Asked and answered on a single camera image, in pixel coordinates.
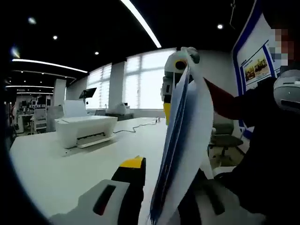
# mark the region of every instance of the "computer monitor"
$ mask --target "computer monitor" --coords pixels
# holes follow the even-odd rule
[[[45,105],[46,104],[46,96],[39,97],[37,99],[37,104],[38,105]]]
[[[89,88],[87,90],[83,90],[79,98],[91,98],[93,97],[97,88]]]

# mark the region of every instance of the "white desk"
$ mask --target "white desk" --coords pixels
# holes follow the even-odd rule
[[[153,122],[154,118],[119,121],[114,131]],[[59,146],[56,132],[17,137],[10,156],[17,175],[38,209],[49,218],[76,207],[79,196],[103,179],[111,179],[119,165],[137,155],[146,158],[146,182],[139,223],[146,224],[165,143],[165,120],[155,126],[120,132],[115,141],[85,149]]]

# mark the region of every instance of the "person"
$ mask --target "person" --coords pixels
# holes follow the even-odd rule
[[[296,70],[300,80],[300,39],[294,8],[297,8],[295,3],[289,0],[282,5],[262,1],[265,19],[276,29],[277,41],[281,38],[282,53],[288,54],[288,65],[280,68],[281,76],[285,76],[287,70]],[[220,182],[233,191],[241,206],[250,212],[270,217],[285,215],[283,212],[294,207],[293,202],[300,192],[297,188],[300,114],[277,105],[274,77],[266,78],[255,89],[238,97],[205,81],[218,114],[255,127],[243,160],[232,173],[221,177]]]

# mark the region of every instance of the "window blinds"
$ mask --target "window blinds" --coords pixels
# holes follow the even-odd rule
[[[87,82],[87,89],[97,89],[93,97],[87,98],[87,109],[108,108],[109,80],[111,76],[111,70],[112,64],[108,64],[90,72]]]
[[[165,63],[176,49],[163,49],[127,58],[123,101],[132,109],[163,109],[160,89]]]

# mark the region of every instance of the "robotic arm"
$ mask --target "robotic arm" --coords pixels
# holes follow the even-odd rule
[[[195,48],[182,47],[180,51],[170,55],[165,64],[165,76],[163,78],[163,86],[161,88],[161,97],[162,101],[164,102],[164,112],[167,125],[169,124],[173,81],[175,81],[176,85],[179,82],[185,68],[187,67],[187,53],[194,63],[200,62],[200,55]]]

